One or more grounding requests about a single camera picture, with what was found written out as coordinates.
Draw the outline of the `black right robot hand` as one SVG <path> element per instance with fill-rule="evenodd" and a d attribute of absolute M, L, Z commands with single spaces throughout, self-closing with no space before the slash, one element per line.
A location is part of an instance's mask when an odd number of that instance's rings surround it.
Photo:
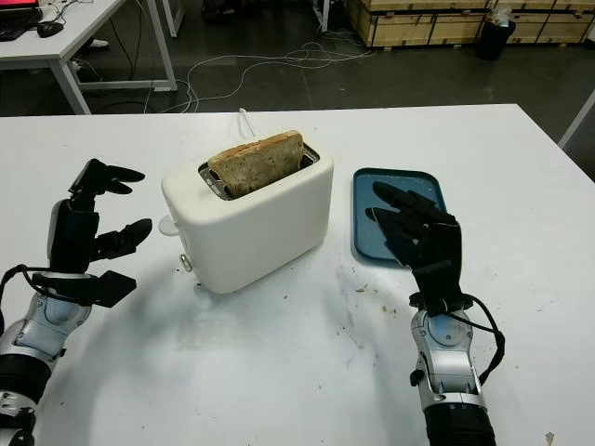
<path fill-rule="evenodd" d="M 456 218 L 412 190 L 376 181 L 373 192 L 389 208 L 369 207 L 365 214 L 390 252 L 412 270 L 418 291 L 410 304 L 431 317 L 467 308 L 470 299 L 459 285 L 462 235 Z"/>

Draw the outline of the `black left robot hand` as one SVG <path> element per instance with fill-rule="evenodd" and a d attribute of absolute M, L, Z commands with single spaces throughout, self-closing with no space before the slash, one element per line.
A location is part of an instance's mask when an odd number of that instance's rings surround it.
<path fill-rule="evenodd" d="M 152 231 L 152 221 L 143 218 L 122 230 L 98 234 L 99 213 L 95 199 L 106 192 L 126 195 L 131 183 L 145 175 L 129 168 L 92 159 L 69 188 L 70 197 L 52 208 L 47 257 L 51 270 L 84 273 L 90 263 L 127 256 L 136 252 Z"/>

